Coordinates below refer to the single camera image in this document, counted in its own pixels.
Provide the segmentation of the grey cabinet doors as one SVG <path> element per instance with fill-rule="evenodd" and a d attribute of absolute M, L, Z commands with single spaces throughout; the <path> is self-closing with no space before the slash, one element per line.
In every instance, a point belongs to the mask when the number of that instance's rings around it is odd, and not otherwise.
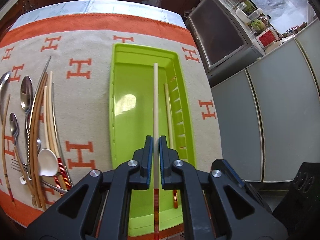
<path fill-rule="evenodd" d="M 222 156 L 254 183 L 319 162 L 319 20 L 212 88 Z"/>

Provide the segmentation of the bent-handle steel spoon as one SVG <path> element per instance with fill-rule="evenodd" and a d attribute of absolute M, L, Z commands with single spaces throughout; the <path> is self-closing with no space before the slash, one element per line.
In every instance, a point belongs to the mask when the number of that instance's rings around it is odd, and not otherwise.
<path fill-rule="evenodd" d="M 3 123 L 3 102 L 4 102 L 4 94 L 7 90 L 7 86 L 9 83 L 9 79 L 11 76 L 11 71 L 4 73 L 0 79 L 0 111 L 1 111 L 1 124 Z"/>

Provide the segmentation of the grey countertop oven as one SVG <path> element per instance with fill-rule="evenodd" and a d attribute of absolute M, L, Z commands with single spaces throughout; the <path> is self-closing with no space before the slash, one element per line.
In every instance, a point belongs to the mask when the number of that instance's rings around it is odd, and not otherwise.
<path fill-rule="evenodd" d="M 185 25 L 208 76 L 245 68 L 265 55 L 247 25 L 224 0 L 201 0 L 189 13 Z"/>

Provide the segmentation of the white ceramic soup spoon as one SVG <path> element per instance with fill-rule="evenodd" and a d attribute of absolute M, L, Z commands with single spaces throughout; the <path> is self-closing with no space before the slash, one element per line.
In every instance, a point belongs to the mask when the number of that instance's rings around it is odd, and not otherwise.
<path fill-rule="evenodd" d="M 53 177 L 58 174 L 58 161 L 56 155 L 48 148 L 43 148 L 37 155 L 39 165 L 39 175 Z"/>

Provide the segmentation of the large steel spoon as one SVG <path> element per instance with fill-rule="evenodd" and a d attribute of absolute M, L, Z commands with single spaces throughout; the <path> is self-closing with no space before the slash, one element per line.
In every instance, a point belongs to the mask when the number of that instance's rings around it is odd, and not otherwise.
<path fill-rule="evenodd" d="M 20 100 L 21 107 L 25 113 L 24 121 L 24 136 L 25 136 L 25 149 L 27 154 L 27 168 L 30 172 L 30 155 L 29 155 L 29 119 L 31 107 L 33 104 L 33 85 L 32 80 L 29 76 L 25 76 L 21 83 L 20 88 Z"/>

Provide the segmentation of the red labelled box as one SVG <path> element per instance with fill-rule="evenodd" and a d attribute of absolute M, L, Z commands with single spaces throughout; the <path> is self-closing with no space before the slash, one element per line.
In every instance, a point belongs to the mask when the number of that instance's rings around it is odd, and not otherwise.
<path fill-rule="evenodd" d="M 261 48 L 265 49 L 278 40 L 278 34 L 273 27 L 268 27 L 255 39 L 257 40 Z"/>

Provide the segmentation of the orange beige H-pattern cloth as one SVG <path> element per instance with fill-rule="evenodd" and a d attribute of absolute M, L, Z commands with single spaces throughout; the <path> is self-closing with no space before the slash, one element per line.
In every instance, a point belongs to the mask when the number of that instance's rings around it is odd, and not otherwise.
<path fill-rule="evenodd" d="M 178 54 L 193 121 L 196 165 L 208 171 L 222 157 L 219 122 L 209 82 L 191 33 L 137 16 L 74 14 L 37 20 L 1 40 L 1 72 L 11 72 L 8 111 L 24 124 L 20 87 L 37 84 L 44 67 L 53 72 L 62 153 L 73 183 L 90 170 L 110 170 L 109 77 L 115 43 L 140 44 Z"/>

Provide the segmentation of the pale chopstick red spiral end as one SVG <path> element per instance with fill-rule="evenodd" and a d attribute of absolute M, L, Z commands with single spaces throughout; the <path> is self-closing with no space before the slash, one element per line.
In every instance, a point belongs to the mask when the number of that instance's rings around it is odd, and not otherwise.
<path fill-rule="evenodd" d="M 49 144 L 50 144 L 50 149 L 53 151 L 53 153 L 57 158 L 58 172 L 60 173 L 60 175 L 56 176 L 57 179 L 55 179 L 55 181 L 59 182 L 59 186 L 62 189 L 70 190 L 71 184 L 67 177 L 67 172 L 63 165 L 60 152 L 59 152 L 58 143 L 57 143 L 58 136 L 55 128 L 54 111 L 53 111 L 53 72 L 49 73 L 46 96 L 47 96 L 46 106 L 47 106 L 47 118 L 48 118 Z"/>

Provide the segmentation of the small spoon wooden handle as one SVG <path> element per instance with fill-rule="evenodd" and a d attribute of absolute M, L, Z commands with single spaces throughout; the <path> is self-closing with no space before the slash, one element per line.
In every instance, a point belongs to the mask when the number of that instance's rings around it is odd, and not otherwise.
<path fill-rule="evenodd" d="M 30 183 L 30 180 L 29 180 L 29 177 L 27 176 L 24 168 L 23 168 L 23 164 L 22 164 L 22 161 L 21 161 L 21 158 L 20 158 L 20 154 L 19 154 L 19 150 L 18 150 L 18 135 L 19 135 L 19 126 L 18 126 L 18 121 L 17 121 L 17 118 L 16 118 L 16 115 L 11 112 L 10 115 L 9 115 L 9 124 L 10 124 L 10 131 L 11 131 L 11 134 L 13 136 L 13 139 L 14 139 L 14 151 L 15 151 L 15 154 L 16 154 L 16 158 L 17 158 L 17 161 L 18 161 L 18 165 L 21 169 L 21 172 L 22 172 L 22 176 L 27 184 L 27 186 L 29 187 L 29 190 L 31 192 L 31 201 L 32 201 L 32 205 L 34 207 L 37 207 L 37 202 L 36 202 L 36 198 L 35 198 L 35 194 L 34 194 L 34 188 L 33 186 L 31 185 Z"/>

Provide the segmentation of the green plastic utensil tray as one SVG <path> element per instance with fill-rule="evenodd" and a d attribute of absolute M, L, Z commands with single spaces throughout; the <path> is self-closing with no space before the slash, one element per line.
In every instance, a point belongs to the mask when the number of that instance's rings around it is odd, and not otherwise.
<path fill-rule="evenodd" d="M 112 166 L 130 160 L 153 134 L 153 64 L 158 63 L 159 134 L 167 138 L 164 84 L 169 87 L 174 149 L 196 164 L 193 126 L 177 53 L 155 47 L 116 43 L 111 57 L 109 131 Z"/>

